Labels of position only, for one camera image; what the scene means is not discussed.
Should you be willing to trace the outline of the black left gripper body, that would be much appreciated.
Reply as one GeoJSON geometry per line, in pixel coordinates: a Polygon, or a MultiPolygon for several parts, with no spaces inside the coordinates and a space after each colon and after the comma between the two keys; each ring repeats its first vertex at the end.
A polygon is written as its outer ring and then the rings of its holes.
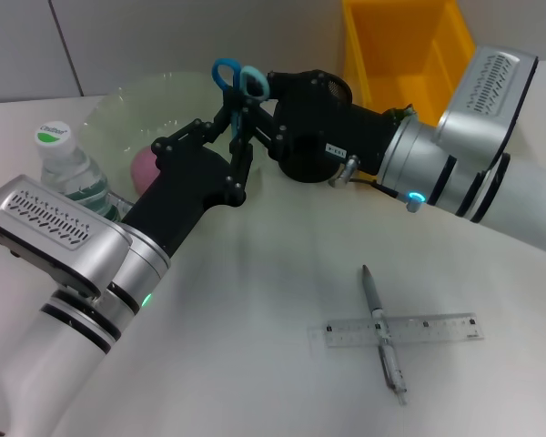
{"type": "Polygon", "coordinates": [[[122,222],[152,239],[173,255],[206,211],[227,203],[226,177],[230,161],[191,140],[156,154],[160,173],[122,222]]]}

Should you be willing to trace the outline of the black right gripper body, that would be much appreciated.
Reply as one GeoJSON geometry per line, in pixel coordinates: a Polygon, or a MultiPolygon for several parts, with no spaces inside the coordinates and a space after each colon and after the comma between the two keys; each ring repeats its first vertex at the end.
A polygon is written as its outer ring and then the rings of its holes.
{"type": "Polygon", "coordinates": [[[283,173],[298,182],[324,182],[348,159],[358,169],[379,173],[387,148],[400,126],[400,110],[374,112],[352,103],[341,78],[321,70],[268,74],[270,97],[277,101],[274,121],[286,136],[283,173]]]}

